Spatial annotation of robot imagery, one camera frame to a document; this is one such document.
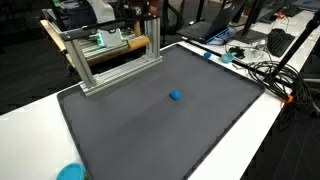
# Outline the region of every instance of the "white table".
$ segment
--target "white table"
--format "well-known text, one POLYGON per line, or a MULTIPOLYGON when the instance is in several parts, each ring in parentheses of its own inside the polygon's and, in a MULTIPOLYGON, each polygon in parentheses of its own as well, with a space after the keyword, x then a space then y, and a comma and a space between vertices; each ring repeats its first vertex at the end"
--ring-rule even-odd
MULTIPOLYGON (((301 23, 306 24, 312 14, 303 12, 301 16, 304 17, 301 23)), ((274 27, 283 28, 283 25, 277 22, 274 27)), ((267 28, 270 31, 271 25, 259 23, 254 27, 266 33, 267 28)), ((304 25, 289 27, 288 32, 301 33, 303 29, 304 25)), ((204 53, 185 42, 179 44, 196 53, 204 53)), ((300 70, 314 45, 314 40, 307 40, 289 64, 300 70)), ((224 52, 223 47, 207 47, 224 52)), ((213 56, 211 60, 222 64, 217 57, 213 56)), ((236 70, 231 64, 222 65, 246 75, 245 70, 236 70)), ((0 116, 1 179, 54 180, 64 166, 81 163, 56 96, 57 93, 52 94, 0 116)), ((223 137, 190 180, 240 179, 280 110, 279 99, 266 91, 223 137)))

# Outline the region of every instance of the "gray mat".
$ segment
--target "gray mat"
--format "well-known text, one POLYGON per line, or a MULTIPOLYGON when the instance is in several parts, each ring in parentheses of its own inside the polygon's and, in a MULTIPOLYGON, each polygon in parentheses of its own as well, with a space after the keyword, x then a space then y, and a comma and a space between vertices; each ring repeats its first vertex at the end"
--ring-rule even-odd
POLYGON ((92 97, 79 87, 58 95, 90 179, 188 178, 264 91, 180 46, 163 59, 92 97))

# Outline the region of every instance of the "laptop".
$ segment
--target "laptop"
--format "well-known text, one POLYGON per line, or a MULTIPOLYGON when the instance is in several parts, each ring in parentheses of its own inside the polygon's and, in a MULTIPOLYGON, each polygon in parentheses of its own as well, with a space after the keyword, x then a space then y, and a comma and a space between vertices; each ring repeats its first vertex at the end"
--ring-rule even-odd
POLYGON ((238 13, 246 0, 233 0, 225 4, 213 23, 197 22, 192 26, 183 28, 177 32, 184 37, 198 41, 203 44, 209 43, 216 35, 226 31, 229 22, 238 13))

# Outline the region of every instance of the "blue object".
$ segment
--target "blue object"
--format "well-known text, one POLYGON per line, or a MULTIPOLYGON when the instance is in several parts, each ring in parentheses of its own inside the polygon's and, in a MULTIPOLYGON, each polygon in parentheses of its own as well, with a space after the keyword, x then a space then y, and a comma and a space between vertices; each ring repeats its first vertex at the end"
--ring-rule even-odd
POLYGON ((179 91, 172 91, 170 97, 174 100, 179 100, 181 98, 181 93, 179 91))
POLYGON ((234 59, 234 56, 236 55, 237 53, 233 52, 232 54, 228 53, 228 54, 224 54, 221 56, 221 59, 222 59, 222 62, 223 63, 230 63, 231 61, 233 61, 234 59))
POLYGON ((57 176, 57 180, 84 180, 85 171, 81 164, 72 163, 64 167, 57 176))
POLYGON ((212 38, 208 39, 206 44, 210 44, 211 41, 215 40, 216 38, 220 39, 223 35, 229 33, 229 28, 227 27, 225 30, 221 31, 220 33, 216 34, 212 38))
POLYGON ((211 53, 210 52, 205 52, 204 54, 203 54, 203 56, 205 57, 205 58, 210 58, 211 57, 211 53))

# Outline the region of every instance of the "metal frame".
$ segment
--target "metal frame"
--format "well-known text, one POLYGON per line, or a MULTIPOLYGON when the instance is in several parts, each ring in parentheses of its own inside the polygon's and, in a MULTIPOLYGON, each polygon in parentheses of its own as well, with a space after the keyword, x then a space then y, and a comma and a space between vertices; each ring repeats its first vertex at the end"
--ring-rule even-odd
MULTIPOLYGON (((60 37, 66 34, 68 32, 59 33, 60 37)), ((66 40, 62 38, 82 79, 79 85, 86 96, 98 93, 162 61, 162 57, 160 56, 160 18, 154 16, 154 19, 145 21, 145 34, 150 39, 150 43, 146 47, 146 55, 96 75, 92 74, 88 65, 88 59, 85 57, 78 39, 66 40)), ((117 50, 122 50, 123 48, 124 45, 121 44, 117 47, 117 50)), ((110 53, 114 53, 115 51, 115 48, 110 49, 110 53)))

